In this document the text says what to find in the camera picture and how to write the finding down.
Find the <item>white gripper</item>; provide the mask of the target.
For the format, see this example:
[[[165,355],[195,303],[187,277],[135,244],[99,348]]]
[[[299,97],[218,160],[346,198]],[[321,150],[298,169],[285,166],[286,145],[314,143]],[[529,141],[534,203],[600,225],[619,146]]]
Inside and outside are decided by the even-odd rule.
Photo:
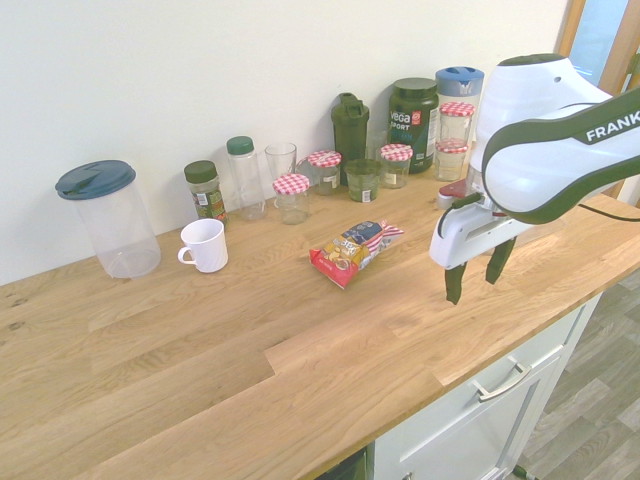
[[[445,268],[446,300],[457,305],[467,261],[495,248],[485,279],[495,284],[526,224],[509,216],[494,216],[478,202],[452,209],[441,217],[433,233],[431,258]]]

